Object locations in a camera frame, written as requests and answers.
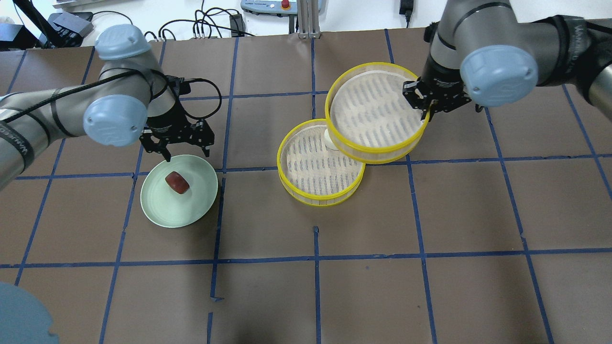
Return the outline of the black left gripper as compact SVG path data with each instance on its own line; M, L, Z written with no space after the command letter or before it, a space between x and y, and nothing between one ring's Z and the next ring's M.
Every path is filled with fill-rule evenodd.
M210 158L210 147L215 143L215 134L207 119L215 114L196 117L188 113L181 104L180 96L190 94L191 84L215 84L205 78L182 78L162 76L162 89L155 93L149 105L149 117L140 133L140 144L148 153L161 154L166 162L171 161L169 144L187 143L201 148Z

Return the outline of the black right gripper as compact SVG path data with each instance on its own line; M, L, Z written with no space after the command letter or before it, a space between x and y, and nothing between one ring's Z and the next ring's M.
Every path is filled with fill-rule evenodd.
M416 81L404 82L403 96L413 109L422 111L422 122L430 122L435 113L448 113L472 102L464 87L457 68L428 57L422 75Z

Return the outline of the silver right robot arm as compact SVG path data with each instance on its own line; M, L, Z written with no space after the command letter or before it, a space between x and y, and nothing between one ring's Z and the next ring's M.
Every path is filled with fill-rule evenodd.
M469 102L500 107L563 84L611 117L611 29L599 22L568 15L519 22L508 0L449 0L424 41L423 72L402 88L423 118Z

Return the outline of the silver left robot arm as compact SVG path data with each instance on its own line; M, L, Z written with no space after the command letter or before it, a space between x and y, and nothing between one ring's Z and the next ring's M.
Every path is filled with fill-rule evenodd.
M171 160L168 145L187 143L206 157L216 136L208 116L196 118L179 97L204 78L166 75L140 29L107 28L95 50L104 62L98 81L88 85L1 97L1 187L29 169L57 140L88 136L105 146L136 142L148 153Z

